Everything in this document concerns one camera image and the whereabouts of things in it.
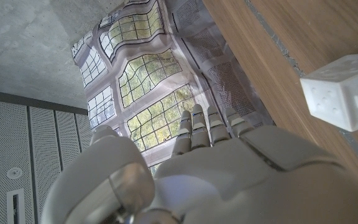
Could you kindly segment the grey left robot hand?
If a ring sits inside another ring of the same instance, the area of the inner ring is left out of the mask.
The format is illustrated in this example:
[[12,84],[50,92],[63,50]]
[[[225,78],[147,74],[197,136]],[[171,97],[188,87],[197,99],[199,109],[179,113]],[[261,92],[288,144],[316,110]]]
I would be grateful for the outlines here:
[[297,135],[195,105],[155,172],[132,140],[96,128],[50,189],[41,221],[358,223],[358,178]]

